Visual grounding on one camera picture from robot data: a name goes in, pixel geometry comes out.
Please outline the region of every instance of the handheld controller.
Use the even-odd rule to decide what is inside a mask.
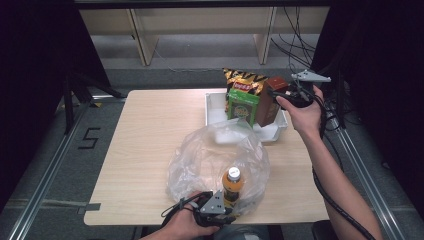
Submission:
[[[217,191],[215,194],[209,191],[201,192],[187,200],[183,198],[180,202],[165,210],[162,213],[162,217],[165,217],[165,219],[162,222],[161,228],[171,220],[175,213],[185,209],[185,204],[190,204],[193,207],[194,219],[196,223],[202,227],[221,227],[224,224],[231,224],[236,220],[236,217],[231,215],[232,209],[224,206],[222,190]]]
[[[331,81],[331,78],[323,77],[307,70],[292,74],[291,77],[293,78],[293,82],[289,84],[286,93],[267,89],[267,93],[274,99],[275,103],[277,103],[276,97],[281,96],[287,99],[295,107],[307,107],[314,102],[313,82]]]

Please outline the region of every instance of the human hand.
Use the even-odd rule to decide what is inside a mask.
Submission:
[[[198,193],[200,192],[190,194],[189,198]],[[193,210],[193,206],[186,204],[183,209],[175,213],[162,229],[142,239],[188,240],[199,236],[211,235],[219,230],[219,227],[216,226],[201,227],[197,225],[193,212],[188,209]]]
[[[323,99],[321,90],[314,85],[315,95]],[[277,102],[286,109],[292,120],[295,130],[302,136],[304,134],[318,134],[321,122],[321,107],[314,101],[311,105],[305,108],[297,108],[293,106],[287,99],[278,96]]]

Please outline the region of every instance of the snack bag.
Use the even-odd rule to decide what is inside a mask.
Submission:
[[[224,68],[223,71],[227,78],[226,112],[228,112],[228,95],[231,89],[237,89],[251,95],[259,96],[262,92],[264,82],[268,80],[268,77],[255,73],[243,72],[229,68]]]

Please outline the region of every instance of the orange bottle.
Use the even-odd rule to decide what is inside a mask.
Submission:
[[[222,176],[222,185],[224,187],[224,205],[227,208],[234,208],[237,200],[240,198],[240,190],[243,188],[244,181],[237,167],[231,167]]]

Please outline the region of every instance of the clear plastic bag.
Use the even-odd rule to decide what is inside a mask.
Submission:
[[[244,178],[233,213],[254,211],[270,173],[268,153],[245,120],[210,124],[189,134],[169,165],[167,193],[178,202],[194,191],[222,190],[222,176],[232,166]]]

